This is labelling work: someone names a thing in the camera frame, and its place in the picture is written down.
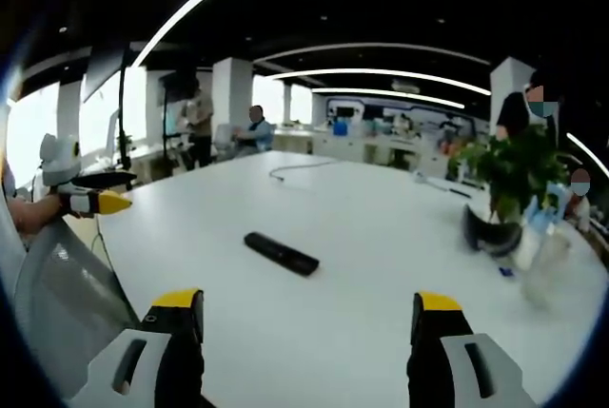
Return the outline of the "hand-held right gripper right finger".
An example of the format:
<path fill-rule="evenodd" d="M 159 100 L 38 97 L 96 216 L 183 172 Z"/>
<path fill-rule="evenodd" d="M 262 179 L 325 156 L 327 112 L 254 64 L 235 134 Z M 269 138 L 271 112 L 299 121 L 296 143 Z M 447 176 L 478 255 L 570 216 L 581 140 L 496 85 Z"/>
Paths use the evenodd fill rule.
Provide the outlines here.
<path fill-rule="evenodd" d="M 411 407 L 534 407 L 522 370 L 488 335 L 476 334 L 448 296 L 414 294 L 406 365 Z"/>

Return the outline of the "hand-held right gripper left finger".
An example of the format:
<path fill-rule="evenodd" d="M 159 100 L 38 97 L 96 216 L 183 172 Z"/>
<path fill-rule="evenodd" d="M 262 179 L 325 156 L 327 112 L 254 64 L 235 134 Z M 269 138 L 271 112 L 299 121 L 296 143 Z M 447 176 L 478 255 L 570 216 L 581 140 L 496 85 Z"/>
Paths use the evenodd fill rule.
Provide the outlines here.
<path fill-rule="evenodd" d="M 169 292 L 88 364 L 72 407 L 203 407 L 204 292 Z"/>

